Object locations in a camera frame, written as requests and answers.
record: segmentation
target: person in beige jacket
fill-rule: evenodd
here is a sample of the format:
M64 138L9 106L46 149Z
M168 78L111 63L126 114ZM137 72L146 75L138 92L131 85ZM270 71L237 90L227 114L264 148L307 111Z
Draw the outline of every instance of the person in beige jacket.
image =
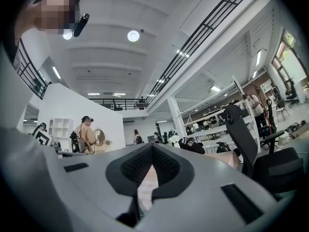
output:
M93 119L88 116L84 116L82 118L82 123L75 129L78 141L82 140L83 142L85 142L86 154L94 154L92 145L96 142L95 135L90 128L91 122L93 122Z

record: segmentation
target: round ceiling light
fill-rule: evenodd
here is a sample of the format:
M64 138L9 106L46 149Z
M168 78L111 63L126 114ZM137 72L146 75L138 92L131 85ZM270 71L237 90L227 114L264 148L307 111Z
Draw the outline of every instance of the round ceiling light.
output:
M70 29L64 30L63 38L65 40L69 40L70 38L72 38L72 31Z
M127 34L127 39L132 41L132 42L137 41L139 38L140 38L140 34L137 31L135 31L135 30L130 31Z

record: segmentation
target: staircase railing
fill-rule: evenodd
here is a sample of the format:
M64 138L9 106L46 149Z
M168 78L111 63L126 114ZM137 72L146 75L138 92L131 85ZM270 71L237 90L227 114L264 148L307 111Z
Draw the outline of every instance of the staircase railing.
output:
M19 63L15 66L17 73L24 80L27 86L35 93L41 100L45 94L48 83L43 79L39 71L34 67L22 39L20 39Z
M160 91L165 87L175 73L187 62L190 56L200 47L200 45L212 34L212 32L224 21L224 19L243 0L221 0L218 5L202 21L190 38L177 51L173 60L169 63L159 81L150 91L147 103L150 104Z
M144 110L148 107L148 103L145 99L91 98L90 100L114 111Z

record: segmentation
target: black office chair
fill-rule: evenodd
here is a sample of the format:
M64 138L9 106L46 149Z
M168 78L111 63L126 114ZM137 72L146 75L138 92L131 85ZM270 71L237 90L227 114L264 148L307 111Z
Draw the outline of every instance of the black office chair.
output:
M243 174L251 177L272 194L299 187L305 176L303 159L299 158L291 147L274 153L275 139L278 135L282 135L283 131L273 133L266 138L270 141L269 154L255 161L257 145L241 118L240 108L229 105L225 109L224 116L226 129L243 156Z
M295 87L294 87L293 80L289 79L288 81L291 84L291 90L286 91L285 94L286 94L287 100L292 100L292 102L289 104L289 107L291 108L294 104L298 104L299 100L297 99L297 93L296 93L296 90L295 90Z

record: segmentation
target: round mirror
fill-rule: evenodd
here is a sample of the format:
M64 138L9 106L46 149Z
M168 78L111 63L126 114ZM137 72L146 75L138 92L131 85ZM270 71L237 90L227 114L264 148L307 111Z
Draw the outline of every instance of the round mirror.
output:
M101 130L95 130L94 131L95 137L96 137L96 142L95 146L102 146L105 141L105 135L104 132Z

